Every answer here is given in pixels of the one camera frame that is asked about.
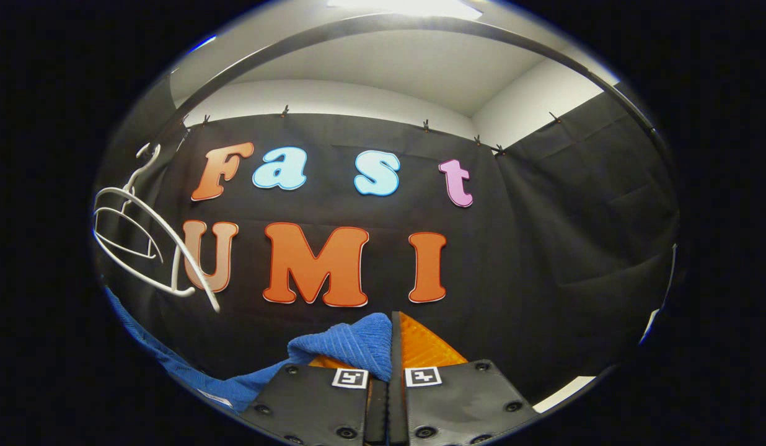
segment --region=white wall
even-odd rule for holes
[[[612,73],[578,48],[565,48],[562,53],[609,84],[618,83]],[[602,92],[576,71],[546,59],[500,91],[471,120],[483,144],[508,147],[553,121],[549,112],[560,116]]]
[[[184,102],[176,101],[176,106]],[[477,135],[471,119],[432,102],[380,88],[344,82],[317,80],[271,80],[230,84],[218,90],[190,112],[185,125],[200,124],[204,115],[210,121],[289,112],[329,113],[365,116],[405,124],[422,125],[429,119],[430,129],[473,139]]]

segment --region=orange letter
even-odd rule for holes
[[[201,268],[201,236],[207,232],[207,225],[204,221],[187,220],[182,225],[182,230],[185,231],[185,246],[190,254],[193,254],[198,267]],[[239,232],[239,227],[234,223],[221,221],[213,225],[213,234],[217,238],[215,273],[204,274],[209,287],[213,289],[213,293],[223,291],[229,284],[229,276],[232,276],[232,238],[237,235],[237,232]],[[193,266],[187,260],[185,260],[185,272],[187,272],[187,278],[193,285],[204,290],[201,281],[196,276],[196,271],[193,270]]]
[[[416,250],[416,280],[408,294],[414,303],[435,302],[446,296],[441,286],[441,248],[446,246],[446,237],[435,232],[417,232],[408,237]]]
[[[262,297],[270,302],[295,302],[289,288],[289,275],[307,303],[317,299],[327,276],[331,287],[323,296],[329,307],[363,307],[366,294],[361,291],[361,249],[369,234],[359,228],[337,228],[331,233],[320,252],[314,256],[300,226],[293,223],[272,223],[265,234],[273,245],[270,260],[270,288]]]
[[[240,155],[242,158],[248,158],[252,153],[252,143],[230,145],[207,152],[207,166],[204,168],[204,173],[201,174],[201,183],[198,184],[196,190],[193,190],[190,199],[201,201],[219,197],[224,192],[224,187],[219,184],[221,175],[224,175],[226,181],[232,180],[239,166],[239,156],[232,156],[228,160],[226,157]]]

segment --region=pink letter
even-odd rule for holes
[[[460,161],[449,160],[438,165],[438,170],[446,174],[446,193],[452,203],[460,207],[469,207],[474,198],[463,190],[463,180],[469,179],[469,171],[460,167]]]

